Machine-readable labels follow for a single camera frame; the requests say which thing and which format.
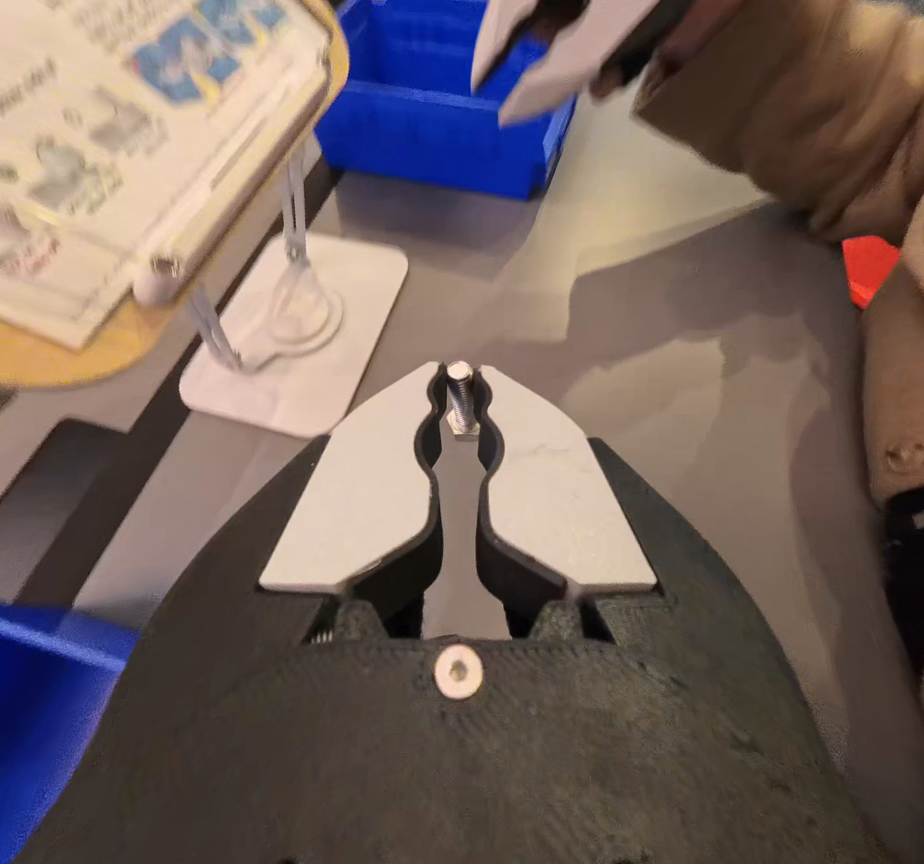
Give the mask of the person's black inner garment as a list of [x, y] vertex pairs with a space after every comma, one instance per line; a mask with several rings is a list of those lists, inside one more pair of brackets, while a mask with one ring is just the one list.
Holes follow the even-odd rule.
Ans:
[[913, 673], [923, 671], [923, 488], [892, 497], [884, 512], [885, 592]]

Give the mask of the person's right forearm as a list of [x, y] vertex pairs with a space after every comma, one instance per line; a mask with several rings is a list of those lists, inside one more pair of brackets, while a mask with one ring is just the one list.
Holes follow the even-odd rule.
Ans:
[[659, 53], [633, 108], [839, 241], [905, 240], [922, 201], [922, 16], [874, 0], [741, 0]]

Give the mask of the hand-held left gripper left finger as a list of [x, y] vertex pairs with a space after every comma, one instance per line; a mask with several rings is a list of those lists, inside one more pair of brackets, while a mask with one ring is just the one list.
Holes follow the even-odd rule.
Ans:
[[427, 362], [331, 432], [262, 570], [270, 593], [370, 603], [388, 633], [422, 635], [443, 564], [434, 466], [442, 453], [444, 365]]

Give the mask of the clear sign stand white base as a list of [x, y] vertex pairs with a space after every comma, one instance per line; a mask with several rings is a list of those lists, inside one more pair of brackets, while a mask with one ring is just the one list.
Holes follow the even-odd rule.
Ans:
[[179, 380], [191, 411], [309, 440], [346, 415], [409, 271], [396, 246], [308, 231], [304, 159], [281, 179], [283, 228], [224, 309], [197, 285], [201, 339]]

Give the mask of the grey desk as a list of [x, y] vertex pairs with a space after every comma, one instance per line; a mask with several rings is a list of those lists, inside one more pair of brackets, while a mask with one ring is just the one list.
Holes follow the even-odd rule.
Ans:
[[579, 103], [536, 203], [340, 179], [315, 232], [410, 260], [356, 401], [465, 360], [604, 439], [733, 569], [857, 807], [922, 862], [922, 713], [883, 591], [841, 262], [630, 103]]

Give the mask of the long blue plastic bin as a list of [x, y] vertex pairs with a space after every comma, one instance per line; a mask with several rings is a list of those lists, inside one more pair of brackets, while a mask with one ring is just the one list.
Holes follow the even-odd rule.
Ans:
[[487, 0], [346, 0], [347, 83], [315, 136], [335, 169], [529, 200], [558, 163], [577, 98], [501, 127], [498, 111], [546, 53], [524, 38], [478, 95], [469, 81]]
[[140, 633], [64, 608], [1, 606], [1, 861], [79, 764]]

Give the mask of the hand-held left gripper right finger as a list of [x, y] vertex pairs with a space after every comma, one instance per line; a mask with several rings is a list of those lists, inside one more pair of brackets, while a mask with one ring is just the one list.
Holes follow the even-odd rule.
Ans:
[[552, 402], [493, 366], [477, 373], [477, 573], [510, 636], [548, 604], [649, 596], [655, 570], [590, 439]]

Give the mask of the person's beige coat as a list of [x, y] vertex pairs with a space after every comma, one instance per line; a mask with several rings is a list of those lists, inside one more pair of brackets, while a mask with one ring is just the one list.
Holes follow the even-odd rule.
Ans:
[[863, 434], [872, 501], [923, 484], [923, 296], [898, 260], [862, 315]]

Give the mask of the steel hex bolt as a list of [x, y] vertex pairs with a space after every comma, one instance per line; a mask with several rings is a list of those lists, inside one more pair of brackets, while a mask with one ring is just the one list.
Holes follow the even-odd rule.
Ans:
[[475, 373], [465, 361], [452, 361], [446, 367], [446, 422], [456, 441], [477, 442], [479, 420], [475, 408]]

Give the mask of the red plastic object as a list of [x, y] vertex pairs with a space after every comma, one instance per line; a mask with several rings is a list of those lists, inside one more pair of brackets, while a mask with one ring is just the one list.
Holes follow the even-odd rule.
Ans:
[[850, 299], [864, 310], [900, 257], [900, 249], [878, 236], [858, 236], [841, 243]]

